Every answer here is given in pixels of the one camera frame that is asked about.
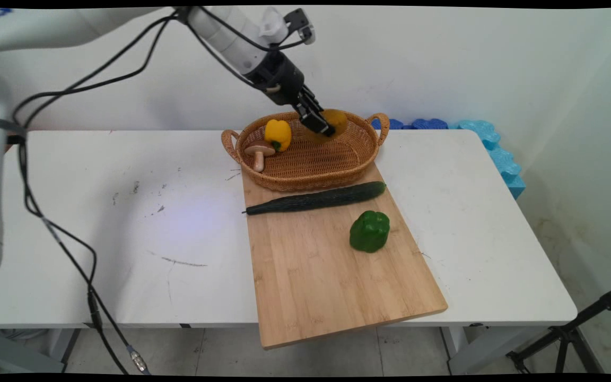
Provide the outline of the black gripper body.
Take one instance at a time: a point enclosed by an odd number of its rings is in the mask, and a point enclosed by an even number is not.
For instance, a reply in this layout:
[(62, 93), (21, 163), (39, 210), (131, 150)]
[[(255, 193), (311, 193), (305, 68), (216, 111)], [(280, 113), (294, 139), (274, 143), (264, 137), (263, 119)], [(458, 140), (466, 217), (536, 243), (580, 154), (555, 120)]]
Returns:
[(265, 54), (247, 79), (277, 106), (301, 103), (304, 75), (281, 51)]

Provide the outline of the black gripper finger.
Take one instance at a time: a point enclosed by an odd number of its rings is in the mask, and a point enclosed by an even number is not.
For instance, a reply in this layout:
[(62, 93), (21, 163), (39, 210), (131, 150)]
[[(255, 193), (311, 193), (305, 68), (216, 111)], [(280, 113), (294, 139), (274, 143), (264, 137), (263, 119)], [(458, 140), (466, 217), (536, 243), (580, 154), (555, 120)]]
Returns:
[(323, 137), (333, 136), (333, 126), (322, 115), (324, 109), (322, 109), (318, 102), (301, 100), (292, 104), (292, 107), (298, 114), (300, 123), (307, 129)]
[(308, 89), (308, 87), (307, 87), (307, 86), (303, 86), (303, 87), (301, 88), (300, 92), (299, 92), (299, 102), (300, 102), (301, 100), (313, 100), (313, 101), (318, 102), (318, 101), (316, 100), (315, 95), (312, 93), (312, 91), (311, 91), (310, 89)]

